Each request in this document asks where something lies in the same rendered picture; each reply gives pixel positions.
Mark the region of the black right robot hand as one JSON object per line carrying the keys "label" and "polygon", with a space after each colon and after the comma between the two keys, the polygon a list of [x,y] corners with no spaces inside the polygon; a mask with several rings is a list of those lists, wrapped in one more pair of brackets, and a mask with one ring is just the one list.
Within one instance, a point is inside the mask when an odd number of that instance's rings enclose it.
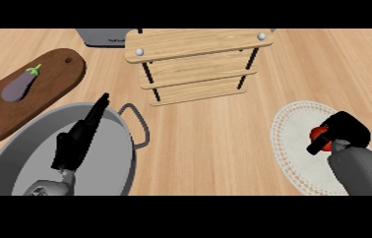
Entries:
{"label": "black right robot hand", "polygon": [[332,141],[345,141],[346,147],[366,148],[370,142],[370,131],[355,117],[345,111],[333,113],[317,127],[327,127]]}

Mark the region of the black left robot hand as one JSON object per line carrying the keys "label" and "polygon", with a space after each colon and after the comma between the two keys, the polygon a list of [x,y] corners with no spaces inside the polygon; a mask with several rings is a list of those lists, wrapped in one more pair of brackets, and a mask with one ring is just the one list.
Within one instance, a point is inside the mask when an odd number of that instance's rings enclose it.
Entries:
{"label": "black left robot hand", "polygon": [[75,171],[89,149],[106,107],[109,94],[104,92],[87,116],[78,120],[67,132],[56,135],[56,150],[50,168]]}

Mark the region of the red tomato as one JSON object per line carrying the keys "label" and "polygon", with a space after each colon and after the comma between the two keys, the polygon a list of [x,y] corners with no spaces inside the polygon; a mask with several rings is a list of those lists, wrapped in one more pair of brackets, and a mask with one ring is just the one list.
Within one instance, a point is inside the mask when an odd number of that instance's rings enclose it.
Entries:
{"label": "red tomato", "polygon": [[317,154],[320,151],[330,151],[332,134],[327,127],[315,127],[309,132],[311,143],[306,147],[309,154]]}

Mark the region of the white round placemat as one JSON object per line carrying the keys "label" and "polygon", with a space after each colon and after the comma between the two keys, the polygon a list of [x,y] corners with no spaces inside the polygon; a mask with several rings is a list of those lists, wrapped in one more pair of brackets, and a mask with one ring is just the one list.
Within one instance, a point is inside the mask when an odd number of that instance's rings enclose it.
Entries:
{"label": "white round placemat", "polygon": [[301,100],[286,104],[271,120],[273,156],[287,181],[304,195],[346,195],[327,166],[329,151],[315,155],[306,151],[311,130],[335,112],[324,104]]}

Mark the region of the wooden tiered shelf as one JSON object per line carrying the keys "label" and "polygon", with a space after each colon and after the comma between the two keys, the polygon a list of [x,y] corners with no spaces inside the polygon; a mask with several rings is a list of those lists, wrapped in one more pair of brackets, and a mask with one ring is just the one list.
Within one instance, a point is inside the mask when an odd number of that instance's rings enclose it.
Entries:
{"label": "wooden tiered shelf", "polygon": [[271,29],[140,29],[125,37],[125,60],[153,106],[243,93]]}

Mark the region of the grey metal pot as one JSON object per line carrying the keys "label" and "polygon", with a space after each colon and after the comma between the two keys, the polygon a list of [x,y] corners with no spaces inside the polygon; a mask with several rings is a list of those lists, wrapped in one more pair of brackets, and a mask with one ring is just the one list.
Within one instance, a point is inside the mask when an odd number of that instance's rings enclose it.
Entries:
{"label": "grey metal pot", "polygon": [[[39,116],[19,130],[0,148],[0,196],[20,196],[39,180],[57,182],[60,175],[50,168],[56,135],[69,131],[92,107],[89,102],[72,103]],[[76,196],[123,196],[135,175],[135,143],[122,112],[106,109],[91,146],[75,172]]]}

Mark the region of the brown wooden cutting board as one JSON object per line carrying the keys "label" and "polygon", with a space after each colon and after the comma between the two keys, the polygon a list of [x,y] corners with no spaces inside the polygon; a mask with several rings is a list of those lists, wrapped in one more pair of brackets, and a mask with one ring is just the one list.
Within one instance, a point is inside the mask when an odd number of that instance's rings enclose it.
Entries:
{"label": "brown wooden cutting board", "polygon": [[[38,76],[30,83],[23,98],[8,102],[1,98],[2,88],[29,68],[38,68]],[[38,116],[51,104],[76,87],[85,75],[85,61],[75,50],[57,48],[26,63],[0,79],[0,141]]]}

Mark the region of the purple eggplant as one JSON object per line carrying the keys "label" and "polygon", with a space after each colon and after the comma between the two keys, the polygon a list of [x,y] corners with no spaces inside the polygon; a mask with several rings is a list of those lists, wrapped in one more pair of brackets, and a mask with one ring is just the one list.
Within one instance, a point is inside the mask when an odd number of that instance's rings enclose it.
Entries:
{"label": "purple eggplant", "polygon": [[4,101],[17,102],[23,98],[26,90],[39,75],[39,67],[41,64],[38,64],[35,67],[27,68],[20,76],[2,88],[1,98]]}

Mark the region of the grey appliance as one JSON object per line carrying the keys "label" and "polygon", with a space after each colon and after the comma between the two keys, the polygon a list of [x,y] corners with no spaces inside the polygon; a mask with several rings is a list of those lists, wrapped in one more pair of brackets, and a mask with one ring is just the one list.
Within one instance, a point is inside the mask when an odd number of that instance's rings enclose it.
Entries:
{"label": "grey appliance", "polygon": [[129,29],[76,29],[84,44],[89,47],[123,47]]}

